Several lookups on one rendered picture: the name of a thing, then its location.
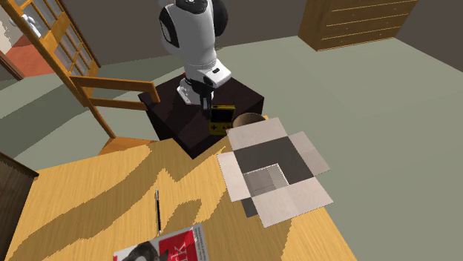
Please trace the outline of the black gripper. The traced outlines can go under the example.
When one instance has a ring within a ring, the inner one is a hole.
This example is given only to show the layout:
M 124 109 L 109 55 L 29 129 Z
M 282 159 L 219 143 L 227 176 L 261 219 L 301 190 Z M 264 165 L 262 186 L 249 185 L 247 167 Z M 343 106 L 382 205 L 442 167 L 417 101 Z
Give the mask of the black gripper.
M 200 95 L 203 115 L 205 118 L 209 119 L 211 117 L 211 101 L 214 88 L 211 85 L 196 80 L 191 80 L 191 86 L 193 91 Z

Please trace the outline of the yellow handheld game console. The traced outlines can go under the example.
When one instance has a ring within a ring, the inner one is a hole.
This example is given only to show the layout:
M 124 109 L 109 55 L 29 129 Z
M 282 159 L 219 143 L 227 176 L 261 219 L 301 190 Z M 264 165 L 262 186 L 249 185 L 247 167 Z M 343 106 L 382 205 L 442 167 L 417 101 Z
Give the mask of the yellow handheld game console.
M 232 127 L 235 114 L 234 105 L 212 105 L 209 119 L 209 133 L 215 136 L 225 136 Z

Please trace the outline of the dark robot stand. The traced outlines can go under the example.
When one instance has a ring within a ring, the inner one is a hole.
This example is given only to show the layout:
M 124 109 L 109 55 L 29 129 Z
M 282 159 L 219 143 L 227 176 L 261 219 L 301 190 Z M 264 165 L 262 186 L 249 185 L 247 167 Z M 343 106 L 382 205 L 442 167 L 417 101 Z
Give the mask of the dark robot stand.
M 222 136 L 209 133 L 209 120 L 204 117 L 199 105 L 187 105 L 177 92 L 179 75 L 156 87 L 159 103 L 152 101 L 149 93 L 139 95 L 139 100 L 147 107 L 148 118 L 159 139 L 174 139 L 192 158 L 206 151 Z M 264 97 L 236 79 L 230 79 L 216 89 L 213 105 L 234 105 L 235 116 L 242 113 L 263 112 Z

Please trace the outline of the brown round bowl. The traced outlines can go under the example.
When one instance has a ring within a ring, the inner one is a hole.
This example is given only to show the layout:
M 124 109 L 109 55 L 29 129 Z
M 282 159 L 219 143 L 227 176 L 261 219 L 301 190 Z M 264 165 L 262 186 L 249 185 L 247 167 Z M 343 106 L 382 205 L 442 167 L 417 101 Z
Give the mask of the brown round bowl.
M 243 113 L 232 122 L 232 127 L 237 128 L 244 125 L 250 125 L 256 122 L 261 122 L 263 120 L 266 120 L 266 117 L 262 116 L 259 113 Z

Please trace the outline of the open grey cardboard box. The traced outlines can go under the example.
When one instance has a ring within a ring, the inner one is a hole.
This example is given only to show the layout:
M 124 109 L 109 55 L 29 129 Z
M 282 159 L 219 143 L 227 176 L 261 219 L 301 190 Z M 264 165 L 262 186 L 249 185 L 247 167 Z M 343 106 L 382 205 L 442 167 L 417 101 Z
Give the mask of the open grey cardboard box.
M 217 155 L 229 197 L 267 228 L 333 203 L 317 180 L 330 167 L 301 131 L 278 118 L 227 131 L 231 151 Z

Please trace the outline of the black pen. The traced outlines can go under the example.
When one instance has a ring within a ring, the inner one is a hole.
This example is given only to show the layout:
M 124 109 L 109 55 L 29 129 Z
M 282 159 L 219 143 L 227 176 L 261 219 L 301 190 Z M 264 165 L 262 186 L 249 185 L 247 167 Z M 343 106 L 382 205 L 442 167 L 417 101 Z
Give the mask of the black pen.
M 158 234 L 162 233 L 161 219 L 160 219 L 160 199 L 159 199 L 159 190 L 155 189 L 155 202 L 156 202 L 156 213 L 157 213 L 157 230 Z

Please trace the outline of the red magazine with cat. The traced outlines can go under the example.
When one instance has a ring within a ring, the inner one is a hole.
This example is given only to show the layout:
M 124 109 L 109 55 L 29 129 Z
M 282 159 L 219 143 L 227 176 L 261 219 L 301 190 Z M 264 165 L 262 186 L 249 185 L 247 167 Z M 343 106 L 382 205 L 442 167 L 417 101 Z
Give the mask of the red magazine with cat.
M 210 261 L 201 223 L 114 253 L 113 261 Z

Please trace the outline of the wooden chest of drawers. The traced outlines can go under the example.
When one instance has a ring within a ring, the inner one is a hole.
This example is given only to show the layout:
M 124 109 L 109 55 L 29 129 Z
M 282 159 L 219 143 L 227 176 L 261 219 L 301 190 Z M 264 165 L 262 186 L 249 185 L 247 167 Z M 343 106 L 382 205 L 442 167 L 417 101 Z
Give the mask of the wooden chest of drawers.
M 298 37 L 316 51 L 391 39 L 418 0 L 307 0 Z

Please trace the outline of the wooden glass-paned door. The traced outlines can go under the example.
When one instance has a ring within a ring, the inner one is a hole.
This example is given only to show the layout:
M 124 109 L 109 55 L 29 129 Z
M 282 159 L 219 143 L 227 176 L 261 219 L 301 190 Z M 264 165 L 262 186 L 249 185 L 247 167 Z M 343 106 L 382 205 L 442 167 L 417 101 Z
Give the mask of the wooden glass-paned door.
M 72 75 L 96 76 L 101 64 L 64 0 L 0 0 L 0 6 L 81 105 Z

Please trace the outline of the dark wooden cabinet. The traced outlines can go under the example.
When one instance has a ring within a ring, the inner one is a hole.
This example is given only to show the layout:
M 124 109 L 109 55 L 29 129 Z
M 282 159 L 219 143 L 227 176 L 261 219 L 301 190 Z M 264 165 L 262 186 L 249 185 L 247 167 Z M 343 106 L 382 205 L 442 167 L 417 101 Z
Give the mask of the dark wooden cabinet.
M 0 261 L 5 261 L 31 185 L 38 176 L 0 152 Z

